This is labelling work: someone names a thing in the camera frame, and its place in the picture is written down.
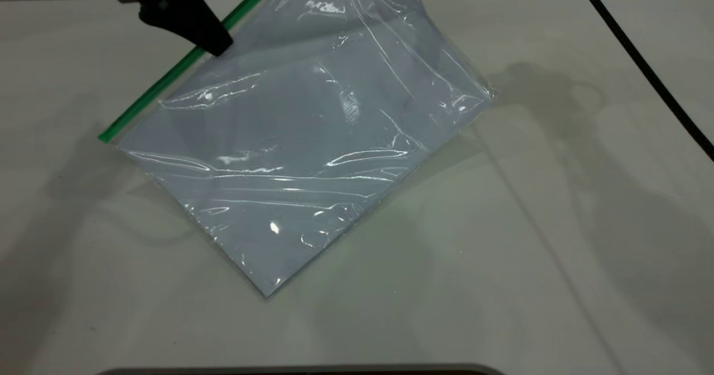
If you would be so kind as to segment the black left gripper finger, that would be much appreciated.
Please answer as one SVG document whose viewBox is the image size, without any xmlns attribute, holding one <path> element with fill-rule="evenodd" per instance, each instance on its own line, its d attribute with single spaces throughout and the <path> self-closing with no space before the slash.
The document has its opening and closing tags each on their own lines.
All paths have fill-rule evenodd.
<svg viewBox="0 0 714 375">
<path fill-rule="evenodd" d="M 148 26 L 178 35 L 191 44 L 192 39 L 190 17 L 192 0 L 161 0 L 160 3 L 139 2 L 139 19 Z"/>
<path fill-rule="evenodd" d="M 221 56 L 234 43 L 229 31 L 204 0 L 170 0 L 167 13 L 168 31 L 213 56 Z"/>
</svg>

